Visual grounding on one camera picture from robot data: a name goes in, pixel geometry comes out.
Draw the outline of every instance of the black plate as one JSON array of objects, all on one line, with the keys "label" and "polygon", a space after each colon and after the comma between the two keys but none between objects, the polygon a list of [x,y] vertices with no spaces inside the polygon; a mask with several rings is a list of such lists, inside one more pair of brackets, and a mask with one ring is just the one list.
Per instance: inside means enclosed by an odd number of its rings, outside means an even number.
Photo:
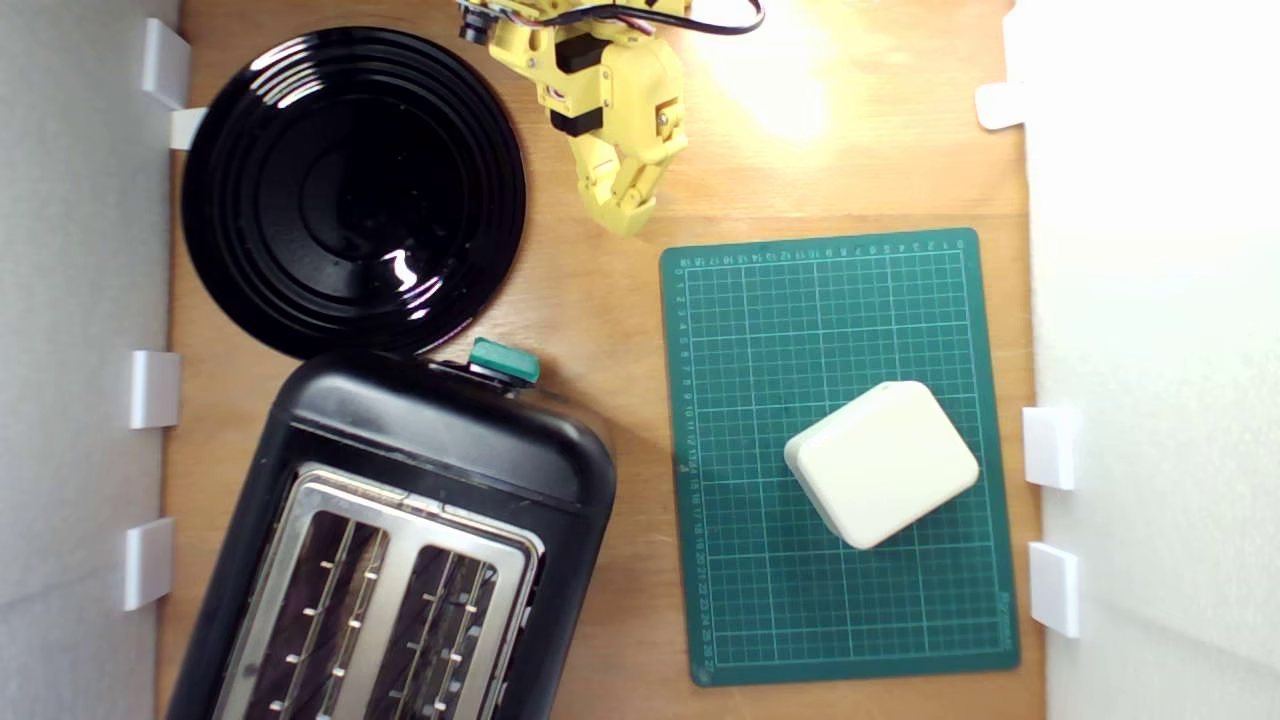
[{"label": "black plate", "polygon": [[200,126],[182,195],[196,272],[294,357],[420,352],[498,290],[525,223],[509,122],[481,77],[403,32],[334,28],[242,69]]}]

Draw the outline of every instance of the green cutting mat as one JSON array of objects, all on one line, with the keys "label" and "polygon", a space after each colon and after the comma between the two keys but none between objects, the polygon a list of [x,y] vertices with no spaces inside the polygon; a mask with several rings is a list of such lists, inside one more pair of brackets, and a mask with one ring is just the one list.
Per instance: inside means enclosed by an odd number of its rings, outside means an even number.
[{"label": "green cutting mat", "polygon": [[[694,682],[1016,666],[977,234],[677,247],[662,287]],[[782,448],[886,379],[933,389],[982,477],[858,551],[822,524]]]}]

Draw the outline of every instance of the wooden surface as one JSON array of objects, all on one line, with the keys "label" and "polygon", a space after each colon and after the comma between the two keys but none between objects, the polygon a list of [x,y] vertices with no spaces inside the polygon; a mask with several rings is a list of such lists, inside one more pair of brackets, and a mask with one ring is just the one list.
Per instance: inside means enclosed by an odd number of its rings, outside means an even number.
[{"label": "wooden surface", "polygon": [[[716,10],[728,0],[701,0]],[[773,0],[745,38],[669,33],[686,64],[690,149],[639,240],[579,210],[573,165],[530,86],[457,41],[449,0],[186,0],[193,105],[300,32],[379,24],[444,42],[506,101],[526,154],[529,224],[516,268],[474,332],[536,351],[548,383],[612,423],[618,497],[556,706],[571,719],[1042,717],[1043,637],[1027,614],[1038,495],[1023,482],[1032,402],[1020,131],[988,135],[973,90],[1004,77],[1009,0]],[[182,159],[175,159],[175,177]],[[663,247],[972,225],[982,234],[1019,588],[1023,664],[980,675],[698,689],[680,593],[658,295]],[[175,238],[173,348],[186,363],[166,455],[174,592],[161,603],[159,701],[186,648],[266,409],[296,363],[214,306]]]}]

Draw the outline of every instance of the toaster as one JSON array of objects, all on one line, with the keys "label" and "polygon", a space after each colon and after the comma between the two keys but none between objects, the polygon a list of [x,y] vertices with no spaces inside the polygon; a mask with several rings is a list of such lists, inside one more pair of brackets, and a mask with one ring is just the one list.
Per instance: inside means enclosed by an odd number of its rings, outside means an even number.
[{"label": "toaster", "polygon": [[169,720],[541,719],[613,506],[536,359],[337,352],[271,406]]}]

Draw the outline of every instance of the cable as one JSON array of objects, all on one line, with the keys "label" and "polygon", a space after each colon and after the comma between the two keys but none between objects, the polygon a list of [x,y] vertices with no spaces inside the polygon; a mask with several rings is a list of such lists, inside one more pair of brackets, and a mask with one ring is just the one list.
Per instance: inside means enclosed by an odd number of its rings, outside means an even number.
[{"label": "cable", "polygon": [[764,23],[764,8],[760,5],[760,0],[748,0],[751,8],[755,9],[755,18],[744,26],[721,26],[714,23],[705,23],[701,20],[695,20],[692,18],[686,18],[684,15],[672,15],[669,13],[659,13],[657,10],[650,10],[648,8],[630,8],[626,5],[588,5],[585,8],[577,8],[561,13],[553,18],[547,18],[541,20],[543,26],[567,26],[573,23],[580,23],[584,20],[612,20],[620,18],[632,18],[636,20],[648,20],[652,23],[659,23],[664,26],[677,27],[681,29],[691,29],[694,32],[704,32],[708,35],[746,35]]}]

